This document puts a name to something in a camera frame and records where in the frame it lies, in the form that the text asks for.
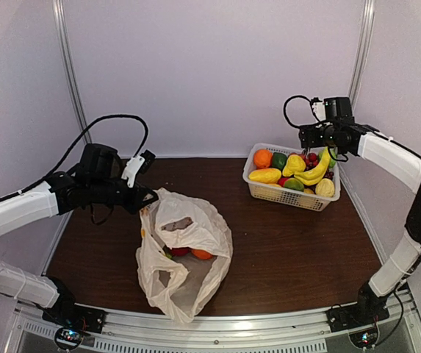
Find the green apple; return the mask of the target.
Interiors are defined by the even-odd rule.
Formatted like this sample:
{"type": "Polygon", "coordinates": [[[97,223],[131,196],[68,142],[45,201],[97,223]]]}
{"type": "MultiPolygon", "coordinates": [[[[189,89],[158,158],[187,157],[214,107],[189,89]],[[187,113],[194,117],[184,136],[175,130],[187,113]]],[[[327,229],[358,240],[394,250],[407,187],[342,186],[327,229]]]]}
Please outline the green apple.
{"type": "Polygon", "coordinates": [[[330,155],[330,166],[333,167],[337,163],[336,153],[332,149],[328,149],[330,155]]]}

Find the yellow banana bunch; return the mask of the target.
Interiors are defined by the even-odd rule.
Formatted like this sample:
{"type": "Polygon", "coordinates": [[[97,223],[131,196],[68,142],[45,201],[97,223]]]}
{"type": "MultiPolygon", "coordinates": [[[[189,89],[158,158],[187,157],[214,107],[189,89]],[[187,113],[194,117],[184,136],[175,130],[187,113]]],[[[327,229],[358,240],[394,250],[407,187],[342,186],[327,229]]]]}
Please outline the yellow banana bunch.
{"type": "Polygon", "coordinates": [[[316,185],[325,175],[331,163],[331,155],[328,147],[325,147],[321,154],[321,159],[316,167],[309,171],[297,172],[294,178],[306,186],[316,185]]]}

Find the beige plastic bag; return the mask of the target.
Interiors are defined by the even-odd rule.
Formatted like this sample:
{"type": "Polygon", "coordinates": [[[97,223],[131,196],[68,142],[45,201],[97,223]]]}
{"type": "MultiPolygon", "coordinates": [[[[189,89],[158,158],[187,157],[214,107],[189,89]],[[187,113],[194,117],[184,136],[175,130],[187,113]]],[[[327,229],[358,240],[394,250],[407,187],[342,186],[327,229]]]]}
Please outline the beige plastic bag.
{"type": "Polygon", "coordinates": [[[137,276],[148,303],[179,324],[194,320],[225,279],[233,255],[231,230],[204,199],[164,188],[140,211],[137,276]]]}

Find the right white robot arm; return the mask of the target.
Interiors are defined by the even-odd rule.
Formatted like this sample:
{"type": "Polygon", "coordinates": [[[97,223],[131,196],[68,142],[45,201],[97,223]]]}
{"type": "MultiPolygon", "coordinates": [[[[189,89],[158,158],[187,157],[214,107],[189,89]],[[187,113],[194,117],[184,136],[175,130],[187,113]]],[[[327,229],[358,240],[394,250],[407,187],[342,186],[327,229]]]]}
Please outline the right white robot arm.
{"type": "Polygon", "coordinates": [[[309,106],[315,122],[298,129],[303,148],[325,147],[340,157],[359,157],[387,172],[410,195],[402,237],[388,260],[362,285],[352,308],[352,319],[365,325],[421,262],[421,155],[375,127],[356,122],[347,97],[312,98],[309,106]]]}

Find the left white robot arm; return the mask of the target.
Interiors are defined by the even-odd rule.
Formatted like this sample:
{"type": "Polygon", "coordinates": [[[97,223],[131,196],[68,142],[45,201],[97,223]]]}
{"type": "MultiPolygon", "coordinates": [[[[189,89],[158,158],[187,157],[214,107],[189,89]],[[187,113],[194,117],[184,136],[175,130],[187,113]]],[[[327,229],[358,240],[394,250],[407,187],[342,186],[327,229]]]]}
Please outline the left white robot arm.
{"type": "MultiPolygon", "coordinates": [[[[122,164],[116,149],[89,143],[81,160],[67,172],[52,171],[33,188],[0,200],[0,237],[44,218],[69,213],[77,208],[109,210],[122,207],[130,214],[158,200],[155,191],[137,182],[156,156],[149,150],[122,164]]],[[[0,293],[32,302],[66,327],[81,318],[76,299],[58,279],[34,275],[0,261],[0,293]]]]}

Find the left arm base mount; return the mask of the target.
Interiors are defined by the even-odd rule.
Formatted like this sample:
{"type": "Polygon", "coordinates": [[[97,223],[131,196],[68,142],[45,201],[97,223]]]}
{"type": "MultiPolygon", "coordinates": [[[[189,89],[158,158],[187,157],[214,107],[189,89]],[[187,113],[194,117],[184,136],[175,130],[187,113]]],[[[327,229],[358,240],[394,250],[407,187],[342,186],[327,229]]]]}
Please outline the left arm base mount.
{"type": "Polygon", "coordinates": [[[54,343],[61,352],[71,352],[83,343],[92,343],[93,334],[101,334],[106,312],[73,302],[63,301],[52,308],[37,306],[42,319],[59,326],[54,333],[54,343]]]}

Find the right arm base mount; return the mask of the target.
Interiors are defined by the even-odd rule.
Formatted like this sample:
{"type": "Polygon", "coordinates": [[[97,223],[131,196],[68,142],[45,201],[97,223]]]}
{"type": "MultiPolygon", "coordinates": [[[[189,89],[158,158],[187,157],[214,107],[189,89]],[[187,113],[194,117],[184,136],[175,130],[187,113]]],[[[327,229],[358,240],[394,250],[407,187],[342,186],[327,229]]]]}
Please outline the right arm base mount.
{"type": "Polygon", "coordinates": [[[378,314],[370,318],[362,318],[357,313],[357,305],[341,306],[335,304],[326,311],[332,333],[346,331],[350,343],[357,349],[372,349],[380,340],[380,321],[389,318],[389,311],[381,308],[378,314]]]}

